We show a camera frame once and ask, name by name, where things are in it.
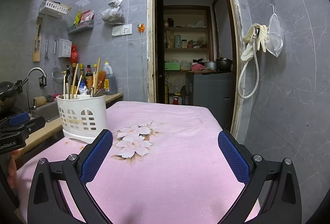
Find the blue gripper pad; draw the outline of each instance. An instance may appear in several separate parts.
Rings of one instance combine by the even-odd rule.
[[[218,144],[237,180],[247,184],[250,181],[249,166],[224,131],[219,133]]]
[[[8,121],[10,126],[18,126],[30,120],[30,116],[27,112],[23,112],[11,117]]]
[[[112,133],[107,130],[83,163],[80,180],[84,185],[86,185],[87,182],[93,181],[112,146],[112,140]]]

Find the red bottle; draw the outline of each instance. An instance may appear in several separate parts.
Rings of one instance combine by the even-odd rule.
[[[179,104],[179,97],[175,96],[175,97],[173,98],[173,103],[172,103],[172,105],[178,105],[178,104]]]

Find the gray tile wall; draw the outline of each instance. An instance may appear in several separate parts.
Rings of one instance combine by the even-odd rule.
[[[330,2],[247,1],[252,23],[265,25],[274,3],[284,47],[278,58],[258,54],[260,81],[245,145],[268,160],[293,160],[305,223],[330,186]]]
[[[112,37],[112,27],[103,23],[100,12],[108,8],[110,0],[82,0],[81,10],[95,11],[95,26],[93,31],[86,31],[76,35],[76,44],[81,52],[81,61],[94,64],[98,57],[102,61],[109,61],[117,77],[118,91],[124,92],[124,100],[147,100],[147,72],[146,72],[146,32],[143,33],[142,50],[141,34],[136,25],[146,24],[147,0],[123,0],[122,11],[125,23],[132,24],[132,35]],[[240,0],[243,25],[251,25],[247,0]]]
[[[62,93],[62,86],[52,79],[52,69],[55,66],[65,69],[67,61],[54,58],[55,39],[69,39],[67,28],[72,26],[79,11],[81,0],[56,0],[65,5],[71,6],[72,10],[62,18],[55,18],[44,14],[38,14],[41,0],[0,0],[0,81],[15,82],[24,79],[29,69],[39,66],[47,73],[47,86],[39,88],[41,73],[35,71],[29,79],[30,96]],[[32,62],[33,39],[36,35],[36,19],[43,17],[41,36],[40,62]],[[46,40],[49,39],[48,57],[45,61]],[[16,105],[27,109],[25,89],[19,94]]]

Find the screw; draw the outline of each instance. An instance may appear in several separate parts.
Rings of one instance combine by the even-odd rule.
[[[284,162],[287,164],[287,165],[290,165],[292,163],[292,161],[289,159],[289,158],[285,158]]]
[[[254,158],[255,161],[261,161],[262,160],[262,157],[260,155],[254,155],[253,158]]]
[[[46,158],[41,158],[38,163],[43,165],[45,162],[46,162]]]
[[[68,158],[70,161],[74,161],[77,158],[77,154],[70,154]]]

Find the orange plug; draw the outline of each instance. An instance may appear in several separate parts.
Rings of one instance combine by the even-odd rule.
[[[144,26],[144,24],[139,24],[139,25],[138,25],[138,31],[139,31],[139,32],[144,32],[144,30],[145,30],[145,26]]]

